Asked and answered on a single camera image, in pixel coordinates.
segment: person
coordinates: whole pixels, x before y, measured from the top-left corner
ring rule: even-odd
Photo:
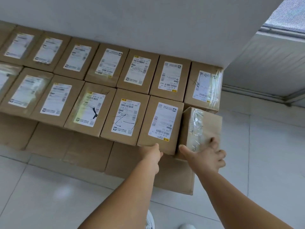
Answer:
[[[101,203],[79,226],[79,229],[143,229],[153,228],[146,223],[158,162],[163,153],[159,145],[139,148],[142,160],[130,176]],[[286,223],[251,201],[218,173],[225,166],[226,152],[212,138],[209,146],[192,152],[180,145],[189,166],[198,176],[203,188],[225,229],[291,228]],[[191,225],[183,229],[195,228]]]

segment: white shipping label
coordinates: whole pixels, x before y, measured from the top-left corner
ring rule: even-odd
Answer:
[[[10,75],[7,72],[0,70],[0,91],[5,85],[6,81],[9,79]]]
[[[209,103],[211,100],[213,81],[216,79],[217,75],[200,71],[196,81],[193,98]]]
[[[26,75],[8,103],[26,108],[36,98],[36,92],[43,82],[42,78]]]
[[[40,113],[60,116],[72,85],[54,83]]]
[[[115,69],[119,64],[123,52],[106,49],[99,65],[95,71],[96,74],[113,77]]]
[[[29,44],[32,42],[34,35],[30,34],[17,34],[12,44],[4,53],[5,56],[20,59],[24,52],[27,50]]]
[[[148,135],[170,141],[177,111],[177,107],[159,102]]]
[[[182,71],[182,64],[164,62],[159,89],[177,92]]]
[[[93,127],[106,95],[87,92],[82,99],[74,123]]]
[[[63,41],[56,38],[46,38],[33,61],[50,64]]]
[[[140,104],[140,102],[121,99],[111,131],[132,136],[133,129],[137,123]]]
[[[142,86],[150,62],[151,59],[134,56],[124,81]]]
[[[91,47],[75,45],[63,68],[80,71],[90,53]]]

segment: forearm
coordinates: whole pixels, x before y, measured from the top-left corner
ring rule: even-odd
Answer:
[[[291,228],[247,198],[214,171],[198,175],[225,229]]]
[[[156,167],[142,160],[130,176],[82,223],[80,229],[145,227]]]

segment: person's right hand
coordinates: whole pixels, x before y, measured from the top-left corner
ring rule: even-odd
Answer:
[[[179,145],[179,150],[196,174],[206,171],[218,173],[218,170],[226,165],[223,159],[227,155],[224,150],[219,150],[218,146],[219,143],[212,137],[209,146],[200,152],[193,152],[185,145]]]

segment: hand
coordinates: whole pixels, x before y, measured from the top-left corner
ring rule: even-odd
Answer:
[[[179,145],[179,150],[196,174],[207,171],[218,173],[218,170],[226,165],[223,159],[227,155],[224,150],[219,150],[218,146],[219,143],[212,137],[209,146],[200,152],[193,152],[185,145]]]
[[[163,153],[159,150],[159,144],[156,143],[153,146],[142,146],[139,148],[142,160],[151,162],[156,168],[156,174],[159,172],[158,162],[163,156]]]

